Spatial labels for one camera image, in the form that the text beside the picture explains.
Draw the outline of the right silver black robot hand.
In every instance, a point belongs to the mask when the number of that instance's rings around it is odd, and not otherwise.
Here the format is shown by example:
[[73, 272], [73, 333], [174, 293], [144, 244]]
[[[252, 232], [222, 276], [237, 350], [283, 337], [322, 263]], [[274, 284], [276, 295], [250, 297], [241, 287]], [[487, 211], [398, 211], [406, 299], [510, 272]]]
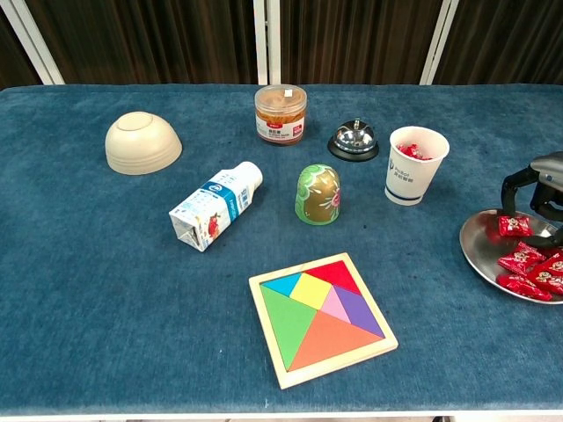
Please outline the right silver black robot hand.
[[520, 187], [535, 185], [530, 208], [554, 222], [562, 222], [562, 152], [538, 156], [516, 173], [506, 176], [501, 187], [501, 215], [515, 216], [515, 195]]

